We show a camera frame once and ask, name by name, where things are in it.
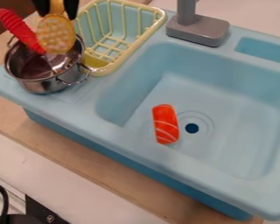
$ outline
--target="faucet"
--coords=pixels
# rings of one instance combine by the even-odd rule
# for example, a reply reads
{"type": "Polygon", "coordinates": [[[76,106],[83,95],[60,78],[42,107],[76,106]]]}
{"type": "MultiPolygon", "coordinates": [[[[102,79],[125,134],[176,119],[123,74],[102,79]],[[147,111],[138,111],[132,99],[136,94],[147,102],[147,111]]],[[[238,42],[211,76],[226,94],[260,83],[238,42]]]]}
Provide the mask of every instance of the faucet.
{"type": "Polygon", "coordinates": [[[178,0],[178,13],[167,23],[168,36],[218,47],[228,36],[229,22],[196,14],[198,0],[178,0]]]}

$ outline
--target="dish rack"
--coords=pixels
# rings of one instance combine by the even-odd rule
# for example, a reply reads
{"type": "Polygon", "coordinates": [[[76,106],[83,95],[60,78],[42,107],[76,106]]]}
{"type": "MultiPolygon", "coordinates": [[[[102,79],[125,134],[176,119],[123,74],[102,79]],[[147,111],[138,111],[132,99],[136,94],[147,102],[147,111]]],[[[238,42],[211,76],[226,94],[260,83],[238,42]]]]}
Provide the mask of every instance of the dish rack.
{"type": "Polygon", "coordinates": [[[85,42],[85,58],[101,62],[90,66],[92,75],[103,76],[114,72],[166,20],[165,12],[158,8],[98,0],[80,11],[74,27],[85,42]]]}

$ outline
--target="sink drain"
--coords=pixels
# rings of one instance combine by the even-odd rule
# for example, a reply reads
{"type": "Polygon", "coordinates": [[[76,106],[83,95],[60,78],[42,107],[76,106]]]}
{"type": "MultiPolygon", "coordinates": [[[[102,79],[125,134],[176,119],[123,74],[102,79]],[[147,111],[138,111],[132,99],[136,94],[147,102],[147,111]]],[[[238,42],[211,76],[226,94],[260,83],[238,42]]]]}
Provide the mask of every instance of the sink drain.
{"type": "Polygon", "coordinates": [[[185,131],[188,132],[189,134],[196,134],[199,132],[200,127],[196,123],[188,123],[185,126],[185,131]]]}

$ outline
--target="toy sink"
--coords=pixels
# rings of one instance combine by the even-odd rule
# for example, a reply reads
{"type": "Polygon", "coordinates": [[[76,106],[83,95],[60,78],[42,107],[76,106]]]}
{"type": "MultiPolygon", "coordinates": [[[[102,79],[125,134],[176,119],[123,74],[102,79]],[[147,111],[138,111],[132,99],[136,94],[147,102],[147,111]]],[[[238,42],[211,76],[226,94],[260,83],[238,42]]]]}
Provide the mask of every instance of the toy sink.
{"type": "Polygon", "coordinates": [[[26,93],[1,66],[0,95],[230,217],[280,219],[280,38],[231,27],[210,48],[169,38],[163,25],[111,75],[57,94],[26,93]],[[152,128],[161,103],[176,109],[181,129],[169,146],[152,128]]]}

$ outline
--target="orange toy food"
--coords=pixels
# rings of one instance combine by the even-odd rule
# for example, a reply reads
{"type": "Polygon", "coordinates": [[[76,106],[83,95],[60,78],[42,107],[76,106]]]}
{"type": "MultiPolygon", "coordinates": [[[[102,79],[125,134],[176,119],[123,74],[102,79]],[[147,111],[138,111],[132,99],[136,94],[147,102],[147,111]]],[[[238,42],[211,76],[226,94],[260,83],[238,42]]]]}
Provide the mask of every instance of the orange toy food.
{"type": "Polygon", "coordinates": [[[160,144],[174,144],[179,140],[179,123],[174,108],[161,104],[152,109],[157,141],[160,144]]]}

